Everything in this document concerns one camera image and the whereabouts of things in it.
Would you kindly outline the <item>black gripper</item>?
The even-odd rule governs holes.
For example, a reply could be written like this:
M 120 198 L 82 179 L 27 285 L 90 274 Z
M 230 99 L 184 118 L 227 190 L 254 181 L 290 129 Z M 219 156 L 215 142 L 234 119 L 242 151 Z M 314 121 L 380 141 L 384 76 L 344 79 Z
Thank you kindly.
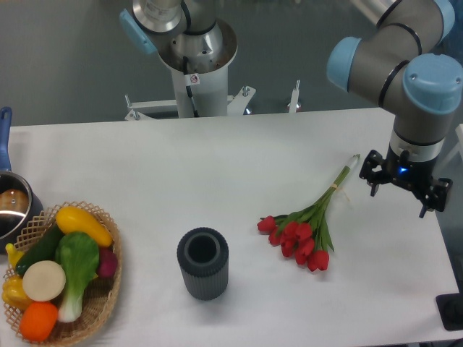
M 453 186 L 449 178 L 434 179 L 436 161 L 436 155 L 430 160 L 416 161 L 410 150 L 397 155 L 389 147 L 385 157 L 371 150 L 364 159 L 359 177 L 366 180 L 371 197 L 376 195 L 382 184 L 393 184 L 412 191 L 422 204 L 419 217 L 424 218 L 428 211 L 445 210 Z

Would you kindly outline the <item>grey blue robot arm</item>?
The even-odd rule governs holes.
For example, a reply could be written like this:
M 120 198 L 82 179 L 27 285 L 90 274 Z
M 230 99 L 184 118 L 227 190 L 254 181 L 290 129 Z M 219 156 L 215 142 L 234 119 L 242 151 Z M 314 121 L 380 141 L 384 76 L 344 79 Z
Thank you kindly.
M 462 99 L 462 66 L 436 47 L 454 25 L 448 1 L 395 1 L 370 40 L 347 37 L 326 66 L 335 86 L 361 96 L 395 117 L 386 155 L 371 152 L 360 177 L 406 189 L 423 211 L 443 211 L 450 179 L 433 168 Z M 182 118 L 241 111 L 228 96 L 228 67 L 237 52 L 234 31 L 216 16 L 212 1 L 134 1 L 119 21 L 143 53 L 156 53 L 170 69 Z

